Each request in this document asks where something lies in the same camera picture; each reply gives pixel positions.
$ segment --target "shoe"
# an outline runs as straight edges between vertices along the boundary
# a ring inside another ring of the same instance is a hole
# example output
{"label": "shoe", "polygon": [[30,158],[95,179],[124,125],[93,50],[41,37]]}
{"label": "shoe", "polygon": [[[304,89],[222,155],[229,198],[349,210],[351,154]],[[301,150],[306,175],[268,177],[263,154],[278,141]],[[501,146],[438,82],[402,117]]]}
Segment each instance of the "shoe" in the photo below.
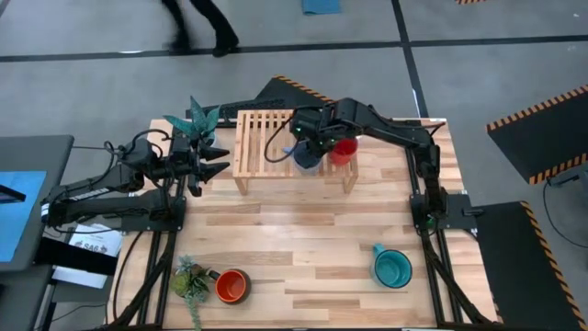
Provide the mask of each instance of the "shoe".
{"label": "shoe", "polygon": [[217,46],[212,50],[212,56],[216,58],[223,57],[234,51],[237,48],[237,45],[239,45],[239,38],[237,38],[237,36],[234,36],[234,38],[228,43],[217,41]]}
{"label": "shoe", "polygon": [[190,38],[186,33],[177,32],[174,39],[167,44],[167,49],[174,52],[190,51]]}

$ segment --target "blue mat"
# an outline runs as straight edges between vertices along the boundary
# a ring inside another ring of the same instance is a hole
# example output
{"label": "blue mat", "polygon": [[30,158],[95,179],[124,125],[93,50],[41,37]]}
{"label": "blue mat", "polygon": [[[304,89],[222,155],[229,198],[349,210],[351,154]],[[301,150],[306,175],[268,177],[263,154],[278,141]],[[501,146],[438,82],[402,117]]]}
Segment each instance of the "blue mat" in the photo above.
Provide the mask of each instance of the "blue mat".
{"label": "blue mat", "polygon": [[0,172],[0,184],[27,195],[23,202],[0,204],[0,262],[12,261],[45,175],[45,171]]}
{"label": "blue mat", "polygon": [[339,14],[341,5],[339,0],[302,0],[304,15]]}

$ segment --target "wooden tabletop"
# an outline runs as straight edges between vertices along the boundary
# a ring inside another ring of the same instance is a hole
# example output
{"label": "wooden tabletop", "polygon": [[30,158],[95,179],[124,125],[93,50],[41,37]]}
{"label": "wooden tabletop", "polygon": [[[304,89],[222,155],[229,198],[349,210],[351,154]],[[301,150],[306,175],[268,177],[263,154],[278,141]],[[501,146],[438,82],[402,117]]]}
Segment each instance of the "wooden tabletop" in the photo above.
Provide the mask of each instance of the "wooden tabletop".
{"label": "wooden tabletop", "polygon": [[[172,129],[165,120],[153,120],[151,127]],[[232,152],[235,130],[216,133],[221,148]],[[149,139],[167,150],[160,137],[156,133]],[[463,189],[447,125],[435,134],[435,141],[442,152],[441,184],[448,191]],[[228,155],[215,162],[231,160]],[[199,308],[203,327],[435,325],[424,253],[408,203],[411,184],[404,150],[362,137],[358,163],[359,179],[348,195],[339,180],[258,179],[242,196],[231,167],[202,185],[201,198],[187,192],[175,265],[177,257],[190,255],[217,271],[240,268],[253,280],[252,294],[242,304],[229,306],[210,295]],[[495,320],[478,244],[461,230],[446,234],[456,281],[481,312]],[[125,237],[121,257],[135,235]],[[143,283],[151,238],[151,233],[143,234],[122,273],[119,314]],[[398,249],[411,260],[413,279],[406,287],[386,289],[370,278],[376,243]],[[440,279],[439,284],[445,316],[451,320],[447,288]],[[148,321],[154,319],[158,291],[159,282],[153,287]],[[183,300],[172,291],[167,300],[164,327],[191,327]],[[112,321],[110,307],[108,313]]]}

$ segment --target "table leg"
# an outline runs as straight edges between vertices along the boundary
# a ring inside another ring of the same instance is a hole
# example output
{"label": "table leg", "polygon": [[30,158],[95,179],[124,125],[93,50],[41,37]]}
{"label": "table leg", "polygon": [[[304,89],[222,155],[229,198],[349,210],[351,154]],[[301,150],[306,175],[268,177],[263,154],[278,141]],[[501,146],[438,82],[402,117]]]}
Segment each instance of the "table leg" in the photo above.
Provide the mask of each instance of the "table leg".
{"label": "table leg", "polygon": [[343,178],[343,192],[344,193],[351,193],[353,190],[353,186],[356,184],[357,176],[353,176],[350,178]]}
{"label": "table leg", "polygon": [[241,193],[241,195],[247,195],[249,179],[235,178],[235,183],[237,183],[237,188],[239,188],[239,192]]}

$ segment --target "orange mug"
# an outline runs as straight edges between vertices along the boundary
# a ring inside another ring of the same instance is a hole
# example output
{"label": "orange mug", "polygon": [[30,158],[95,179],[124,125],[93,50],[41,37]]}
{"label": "orange mug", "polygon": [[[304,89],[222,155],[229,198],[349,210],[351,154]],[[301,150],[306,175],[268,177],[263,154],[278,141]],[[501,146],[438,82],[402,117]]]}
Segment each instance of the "orange mug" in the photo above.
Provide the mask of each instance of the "orange mug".
{"label": "orange mug", "polygon": [[251,293],[251,279],[242,270],[228,269],[222,273],[209,272],[214,279],[214,289],[222,302],[237,304],[245,301]]}

